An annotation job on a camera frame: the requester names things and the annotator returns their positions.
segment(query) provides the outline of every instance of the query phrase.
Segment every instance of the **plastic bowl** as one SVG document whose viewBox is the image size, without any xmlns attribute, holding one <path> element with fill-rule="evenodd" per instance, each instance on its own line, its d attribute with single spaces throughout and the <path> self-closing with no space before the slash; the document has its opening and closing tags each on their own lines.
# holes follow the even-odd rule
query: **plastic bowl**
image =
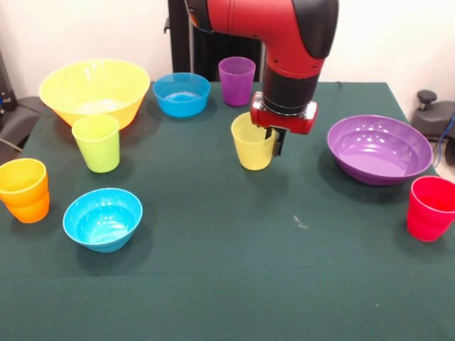
<svg viewBox="0 0 455 341">
<path fill-rule="evenodd" d="M 86 60 L 62 67 L 42 81 L 39 96 L 70 126 L 88 114 L 109 114 L 130 124 L 150 88 L 146 70 L 123 60 Z"/>
<path fill-rule="evenodd" d="M 132 193 L 103 188 L 76 199 L 63 216 L 63 229 L 76 243 L 97 252 L 114 252 L 131 238 L 142 218 Z"/>
<path fill-rule="evenodd" d="M 433 150 L 409 124 L 377 115 L 342 119 L 327 136 L 340 167 L 362 183 L 396 185 L 424 172 Z"/>
<path fill-rule="evenodd" d="M 210 82 L 194 73 L 174 73 L 157 80 L 152 89 L 163 112 L 171 117 L 191 117 L 207 105 Z"/>
</svg>

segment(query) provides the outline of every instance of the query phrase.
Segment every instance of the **purple cup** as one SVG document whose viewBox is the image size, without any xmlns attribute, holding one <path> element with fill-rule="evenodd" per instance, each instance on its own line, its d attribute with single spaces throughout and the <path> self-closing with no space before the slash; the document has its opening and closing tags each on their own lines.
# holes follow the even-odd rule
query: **purple cup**
<svg viewBox="0 0 455 341">
<path fill-rule="evenodd" d="M 229 57 L 218 64 L 226 104 L 241 107 L 250 102 L 256 64 L 244 57 Z"/>
</svg>

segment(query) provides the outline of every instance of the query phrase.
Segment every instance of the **yellow bowl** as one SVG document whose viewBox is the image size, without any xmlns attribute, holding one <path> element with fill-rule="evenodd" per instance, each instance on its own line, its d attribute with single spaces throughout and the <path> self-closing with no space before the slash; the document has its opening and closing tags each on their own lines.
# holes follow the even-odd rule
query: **yellow bowl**
<svg viewBox="0 0 455 341">
<path fill-rule="evenodd" d="M 70 126 L 85 115 L 109 114 L 130 124 L 150 87 L 147 72 L 124 60 L 95 59 L 66 65 L 47 76 L 41 101 Z"/>
</svg>

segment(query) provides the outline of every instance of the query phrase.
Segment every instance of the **purple bowl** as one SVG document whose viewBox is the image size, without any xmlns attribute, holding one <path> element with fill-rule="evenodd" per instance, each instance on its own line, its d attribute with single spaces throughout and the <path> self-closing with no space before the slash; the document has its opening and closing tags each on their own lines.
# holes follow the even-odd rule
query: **purple bowl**
<svg viewBox="0 0 455 341">
<path fill-rule="evenodd" d="M 424 172 L 432 164 L 428 140 L 409 124 L 377 115 L 337 122 L 327 136 L 340 167 L 362 183 L 389 186 Z"/>
</svg>

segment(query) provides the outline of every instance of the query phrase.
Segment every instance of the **cup rim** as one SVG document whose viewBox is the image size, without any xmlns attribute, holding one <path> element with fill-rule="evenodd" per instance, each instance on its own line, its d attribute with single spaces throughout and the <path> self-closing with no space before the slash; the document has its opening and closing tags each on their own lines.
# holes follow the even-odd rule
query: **cup rim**
<svg viewBox="0 0 455 341">
<path fill-rule="evenodd" d="M 249 63 L 251 64 L 251 66 L 252 66 L 251 70 L 248 70 L 248 72 L 245 72 L 245 73 L 232 73 L 232 72 L 228 72 L 228 71 L 226 71 L 226 70 L 223 70 L 221 64 L 224 63 L 224 62 L 226 62 L 226 61 L 228 61 L 228 60 L 234 60 L 234 59 L 237 59 L 237 60 L 239 60 L 239 59 L 241 59 L 241 60 L 246 60 L 247 62 L 249 62 Z M 226 57 L 226 58 L 222 59 L 222 60 L 218 63 L 218 69 L 219 69 L 219 71 L 223 71 L 224 73 L 227 73 L 227 74 L 229 74 L 229 76 L 233 76 L 233 77 L 242 77 L 242 76 L 248 75 L 248 74 L 250 74 L 250 73 L 255 73 L 255 72 L 256 72 L 256 68 L 257 68 L 256 63 L 255 63 L 253 60 L 251 60 L 251 59 L 249 59 L 249 58 L 246 58 L 246 57 L 235 56 L 235 55 L 234 55 L 234 56 L 231 56 L 231 57 Z"/>
<path fill-rule="evenodd" d="M 106 136 L 99 137 L 98 139 L 84 139 L 83 137 L 77 136 L 76 133 L 75 133 L 75 130 L 76 130 L 76 127 L 78 126 L 78 124 L 82 124 L 82 123 L 84 123 L 84 120 L 92 119 L 93 117 L 98 117 L 98 118 L 103 118 L 103 119 L 110 119 L 111 121 L 114 120 L 114 122 L 115 122 L 115 130 L 112 133 L 110 133 L 110 134 L 108 134 Z M 115 134 L 117 134 L 119 132 L 119 130 L 120 130 L 120 122 L 119 122 L 118 119 L 116 119 L 112 115 L 109 115 L 109 114 L 91 114 L 91 115 L 87 115 L 87 116 L 84 116 L 84 117 L 78 119 L 73 124 L 73 126 L 71 127 L 71 134 L 74 136 L 75 139 L 80 140 L 80 141 L 98 142 L 98 141 L 103 141 L 103 140 L 106 140 L 106 139 L 114 136 Z"/>
<path fill-rule="evenodd" d="M 415 198 L 415 200 L 417 200 L 419 202 L 420 205 L 426 207 L 427 209 L 431 210 L 431 211 L 435 211 L 435 212 L 438 212 L 438 213 L 442 213 L 444 215 L 452 215 L 455 213 L 455 210 L 452 210 L 452 211 L 442 211 L 442 210 L 438 210 L 434 207 L 431 207 L 431 206 L 428 206 L 427 204 L 423 203 L 419 197 L 417 197 L 417 195 L 415 194 L 414 192 L 414 186 L 416 185 L 417 182 L 421 181 L 421 180 L 425 180 L 425 179 L 431 179 L 431 178 L 436 178 L 438 180 L 442 180 L 444 181 L 445 183 L 448 183 L 452 186 L 455 186 L 455 183 L 449 181 L 449 180 L 446 180 L 444 179 L 443 177 L 441 176 L 437 176 L 437 175 L 425 175 L 425 176 L 421 176 L 419 178 L 417 178 L 416 180 L 414 180 L 411 184 L 411 194 L 412 196 Z"/>
<path fill-rule="evenodd" d="M 21 190 L 14 190 L 14 191 L 11 191 L 11 190 L 0 190 L 1 194 L 19 194 L 19 193 L 24 193 L 24 192 L 27 192 L 27 191 L 33 189 L 34 187 L 37 187 L 41 182 L 43 182 L 43 179 L 46 177 L 46 174 L 47 174 L 46 165 L 43 162 L 41 162 L 38 159 L 36 159 L 36 158 L 17 158 L 15 160 L 8 161 L 8 162 L 4 163 L 3 165 L 1 165 L 0 166 L 0 170 L 3 167 L 10 166 L 13 163 L 20 163 L 20 162 L 24 162 L 24 161 L 33 161 L 33 162 L 41 165 L 41 167 L 43 168 L 43 175 L 34 184 L 32 184 L 32 185 L 30 185 L 30 186 L 28 186 L 26 188 L 23 188 Z"/>
<path fill-rule="evenodd" d="M 251 114 L 251 113 L 250 112 L 244 112 L 243 114 L 240 114 L 239 116 L 235 117 L 234 121 L 232 121 L 232 123 L 230 125 L 230 131 L 231 131 L 232 136 L 235 139 L 240 140 L 243 144 L 256 145 L 256 144 L 260 144 L 262 142 L 268 141 L 268 140 L 270 140 L 270 139 L 275 137 L 275 132 L 272 132 L 272 135 L 270 135 L 267 139 L 264 139 L 264 140 L 259 141 L 259 142 L 249 142 L 249 141 L 245 141 L 244 139 L 241 139 L 236 134 L 234 134 L 234 125 L 237 122 L 237 120 L 243 118 L 244 116 L 246 116 L 248 114 Z"/>
</svg>

